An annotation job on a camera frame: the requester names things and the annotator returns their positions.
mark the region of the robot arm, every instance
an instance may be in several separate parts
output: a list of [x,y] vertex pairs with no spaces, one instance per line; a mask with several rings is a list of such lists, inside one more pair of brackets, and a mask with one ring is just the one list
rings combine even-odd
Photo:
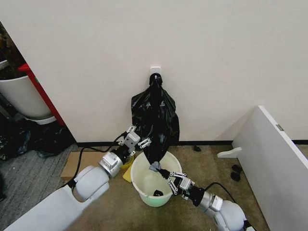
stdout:
[[86,207],[109,189],[109,178],[114,177],[127,158],[135,154],[135,146],[144,148],[150,145],[149,139],[139,142],[140,137],[134,130],[134,126],[128,128],[120,146],[107,152],[100,160],[99,167],[88,166],[83,169],[74,179],[47,196],[5,231],[67,229]]
[[220,231],[254,231],[236,203],[196,187],[185,173],[172,172],[167,180],[174,195],[182,194],[183,199],[191,199],[194,206],[213,218]]

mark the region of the black object in bucket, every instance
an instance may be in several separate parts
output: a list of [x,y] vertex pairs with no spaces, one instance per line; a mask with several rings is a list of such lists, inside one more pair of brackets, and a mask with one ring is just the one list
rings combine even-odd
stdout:
[[141,140],[150,138],[152,141],[143,149],[150,164],[159,162],[180,136],[175,102],[162,88],[162,83],[160,74],[152,74],[148,89],[131,99],[132,123],[137,126],[135,132]]
[[163,196],[164,193],[162,191],[159,191],[158,189],[155,190],[153,196]]

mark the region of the white bucket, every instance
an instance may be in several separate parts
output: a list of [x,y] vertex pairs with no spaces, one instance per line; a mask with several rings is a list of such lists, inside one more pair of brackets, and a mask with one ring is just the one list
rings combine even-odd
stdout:
[[[163,159],[160,161],[163,169],[170,172],[182,172],[181,165],[177,158],[170,152],[166,152]],[[138,191],[141,199],[149,206],[159,207],[167,203],[172,196],[172,191],[160,173],[149,169],[150,164],[144,153],[137,156],[131,166],[131,181]],[[163,196],[153,196],[155,190],[163,192]]]

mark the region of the baseboard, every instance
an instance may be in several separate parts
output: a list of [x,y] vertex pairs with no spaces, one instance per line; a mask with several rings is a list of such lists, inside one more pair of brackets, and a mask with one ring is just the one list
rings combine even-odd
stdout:
[[308,140],[292,140],[294,144],[306,144],[308,145]]
[[[308,140],[293,140],[294,144],[306,144],[308,145]],[[101,146],[110,146],[111,141],[106,142],[78,142],[78,147],[101,147]],[[184,145],[231,145],[232,141],[179,141],[175,145],[184,146]]]

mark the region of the gray carpet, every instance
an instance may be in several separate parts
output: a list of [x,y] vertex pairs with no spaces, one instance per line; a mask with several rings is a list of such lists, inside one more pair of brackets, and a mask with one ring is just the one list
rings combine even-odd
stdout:
[[38,202],[63,184],[60,174],[72,145],[57,156],[41,158],[30,151],[8,161],[0,161],[4,178],[4,194],[0,202],[0,230],[2,231]]

